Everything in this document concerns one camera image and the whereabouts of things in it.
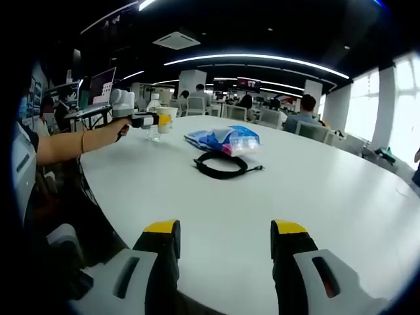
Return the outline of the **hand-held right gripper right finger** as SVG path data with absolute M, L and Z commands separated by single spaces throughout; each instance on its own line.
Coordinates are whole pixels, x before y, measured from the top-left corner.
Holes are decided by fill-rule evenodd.
M 328 249 L 318 249 L 295 222 L 272 220 L 272 277 L 280 314 L 382 314 L 388 301 L 360 286 L 356 271 Z

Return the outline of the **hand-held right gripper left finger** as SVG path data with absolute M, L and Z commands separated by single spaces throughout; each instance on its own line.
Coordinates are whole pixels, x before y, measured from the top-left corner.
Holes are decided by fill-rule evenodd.
M 147 226 L 134 249 L 123 249 L 82 278 L 87 291 L 69 304 L 76 314 L 172 314 L 179 279 L 180 222 Z

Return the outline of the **person's left hand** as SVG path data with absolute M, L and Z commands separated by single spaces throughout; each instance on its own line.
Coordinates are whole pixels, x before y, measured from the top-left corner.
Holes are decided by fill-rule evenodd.
M 115 142 L 117 142 L 121 137 L 127 135 L 129 128 L 131 126 L 131 119 L 128 117 L 119 118 L 112 123 L 112 127 L 115 133 Z

